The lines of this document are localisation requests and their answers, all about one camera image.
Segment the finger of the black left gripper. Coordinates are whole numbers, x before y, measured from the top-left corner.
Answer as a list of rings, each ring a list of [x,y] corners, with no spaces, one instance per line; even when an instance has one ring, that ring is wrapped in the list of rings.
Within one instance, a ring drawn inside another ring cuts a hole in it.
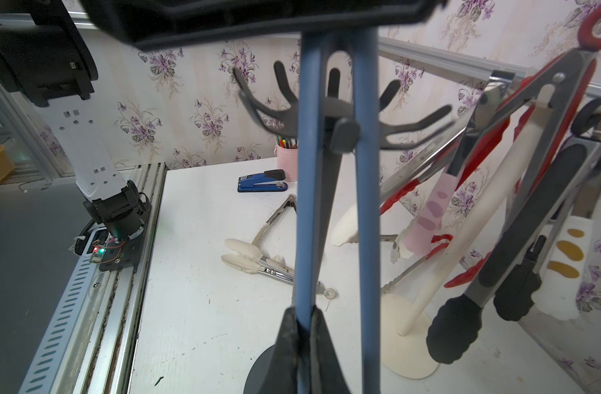
[[[445,1],[83,1],[92,23],[141,50],[267,34],[427,21]]]

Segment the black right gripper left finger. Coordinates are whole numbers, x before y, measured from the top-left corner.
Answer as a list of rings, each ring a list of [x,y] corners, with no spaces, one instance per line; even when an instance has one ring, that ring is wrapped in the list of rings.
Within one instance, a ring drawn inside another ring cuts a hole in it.
[[[274,344],[274,352],[258,393],[297,393],[299,351],[300,335],[296,308],[289,307],[283,314],[282,323]]]

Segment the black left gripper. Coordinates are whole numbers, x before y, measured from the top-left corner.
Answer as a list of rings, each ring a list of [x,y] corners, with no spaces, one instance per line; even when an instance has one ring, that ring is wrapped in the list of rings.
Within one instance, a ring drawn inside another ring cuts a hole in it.
[[[90,99],[99,74],[61,1],[0,1],[0,84],[39,108],[51,99]]]

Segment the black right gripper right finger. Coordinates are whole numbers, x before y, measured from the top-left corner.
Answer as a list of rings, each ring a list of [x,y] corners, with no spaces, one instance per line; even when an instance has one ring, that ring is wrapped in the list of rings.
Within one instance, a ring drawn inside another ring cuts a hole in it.
[[[349,394],[323,311],[314,307],[310,324],[310,392]]]

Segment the pink cat paw tongs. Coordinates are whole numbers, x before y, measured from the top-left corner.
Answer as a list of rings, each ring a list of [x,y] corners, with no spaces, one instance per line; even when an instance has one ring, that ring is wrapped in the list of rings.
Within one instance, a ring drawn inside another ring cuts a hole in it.
[[[486,128],[489,127],[500,104],[504,102],[512,83],[513,77],[504,73],[497,77],[489,77],[455,153],[451,155],[451,161],[431,191],[425,207],[395,247],[402,258],[430,253],[432,238],[440,229],[443,215],[458,188],[459,181],[466,174],[471,160],[476,159],[486,144],[492,140]]]

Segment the black silicone tip tongs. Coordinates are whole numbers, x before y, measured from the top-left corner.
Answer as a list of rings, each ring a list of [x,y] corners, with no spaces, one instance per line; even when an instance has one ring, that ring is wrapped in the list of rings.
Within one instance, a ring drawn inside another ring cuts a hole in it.
[[[531,295],[541,286],[572,194],[601,158],[601,98],[579,111],[571,134],[476,278],[462,295],[448,300],[431,323],[426,345],[438,363],[459,360],[478,338],[489,300],[500,318],[512,322],[535,307]]]

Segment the dark grey utensil rack stand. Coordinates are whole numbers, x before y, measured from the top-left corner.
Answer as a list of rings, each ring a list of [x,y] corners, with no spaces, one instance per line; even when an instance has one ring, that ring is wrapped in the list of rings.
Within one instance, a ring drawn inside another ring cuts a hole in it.
[[[277,119],[282,123],[282,127],[276,132],[284,138],[297,138],[300,136],[301,129],[299,121],[305,121],[307,117],[299,113],[299,103],[297,96],[292,92],[287,80],[287,72],[281,62],[274,64],[275,76],[278,88],[290,103],[288,109],[274,111],[265,104],[257,100],[251,89],[246,83],[243,73],[238,68],[233,68],[233,75],[240,86],[240,97],[245,107],[251,112],[251,116],[257,122],[262,122],[261,115],[265,114],[270,118]],[[333,200],[335,197],[336,185],[339,171],[342,163],[343,154],[351,153],[359,139],[361,128],[359,123],[353,117],[353,106],[341,100],[339,95],[340,71],[332,69],[328,74],[327,96],[323,100],[321,109],[322,129],[319,134],[319,144],[317,150],[317,163],[321,174],[314,179],[318,182],[316,188],[317,204],[312,212],[299,212],[300,223],[313,223],[315,226],[309,234],[303,233],[302,226],[298,227],[297,233],[300,237],[297,241],[298,252],[310,252],[312,254],[312,263],[307,266],[297,264],[295,272],[294,288],[303,289],[305,286],[300,281],[302,277],[311,277],[312,292],[318,292],[321,263],[328,233],[328,225],[331,218]],[[304,386],[304,392],[310,392],[310,324],[305,327],[299,323],[298,305],[296,300],[296,317],[300,335],[300,351],[297,370],[297,392],[299,385]],[[259,388],[264,381],[266,369],[274,352],[274,345],[268,348],[253,364],[251,371],[246,379],[244,391],[246,393],[258,393]]]

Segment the red silicone tip tongs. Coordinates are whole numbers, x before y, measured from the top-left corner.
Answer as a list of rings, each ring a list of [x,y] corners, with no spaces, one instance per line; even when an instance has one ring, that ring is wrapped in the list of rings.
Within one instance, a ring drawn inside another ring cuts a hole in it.
[[[405,186],[419,185],[429,177],[439,175],[425,206],[420,208],[407,233],[398,240],[400,248],[407,254],[427,257],[443,215],[461,179],[466,177],[468,167],[476,166],[476,159],[486,156],[484,145],[494,140],[512,114],[530,104],[519,136],[461,230],[443,252],[433,276],[421,291],[422,295],[432,296],[446,282],[461,256],[520,179],[526,183],[521,189],[522,195],[527,195],[537,181],[553,142],[570,125],[594,74],[597,53],[601,50],[601,37],[594,33],[594,26],[600,20],[601,5],[582,22],[578,47],[523,80],[514,93],[509,91],[514,75],[493,72],[479,103],[451,122],[445,131],[428,137],[428,145],[382,185],[381,210],[386,212],[400,198]]]

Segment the steel tongs white ring large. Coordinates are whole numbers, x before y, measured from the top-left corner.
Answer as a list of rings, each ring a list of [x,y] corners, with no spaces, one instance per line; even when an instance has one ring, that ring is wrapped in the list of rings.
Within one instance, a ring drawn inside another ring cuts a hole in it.
[[[415,178],[423,172],[423,169],[430,165],[429,162],[420,164],[410,163],[399,169],[387,178],[380,187],[380,202],[382,212],[388,209],[417,186]],[[334,246],[342,246],[350,243],[358,234],[358,209],[356,204],[351,206],[348,211],[340,218],[332,231],[331,243]]]

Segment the small white steel tongs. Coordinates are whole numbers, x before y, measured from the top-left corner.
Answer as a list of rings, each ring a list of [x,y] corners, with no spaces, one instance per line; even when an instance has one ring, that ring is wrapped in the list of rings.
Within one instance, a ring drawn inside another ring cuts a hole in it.
[[[594,211],[601,197],[601,158],[572,194],[565,220],[553,240],[535,307],[557,320],[578,318],[576,294],[588,259]]]

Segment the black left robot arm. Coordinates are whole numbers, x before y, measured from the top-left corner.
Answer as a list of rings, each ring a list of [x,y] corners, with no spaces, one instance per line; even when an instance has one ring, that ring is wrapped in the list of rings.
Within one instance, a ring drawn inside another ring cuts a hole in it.
[[[426,21],[435,1],[86,1],[90,20],[105,33],[141,50],[204,44],[298,31],[303,71],[300,97],[278,114],[282,134],[298,137],[300,209],[310,218],[298,230],[298,257],[305,269],[320,265],[328,206],[327,118],[361,128],[357,201],[360,261],[379,257],[379,151],[381,105],[377,92],[379,26]],[[99,74],[67,8],[60,1],[0,1],[2,13],[26,13],[32,26],[0,26],[0,83],[54,116],[57,139],[69,158],[90,213],[119,239],[140,229],[139,199],[115,170],[90,126],[70,127],[77,103],[90,99]]]

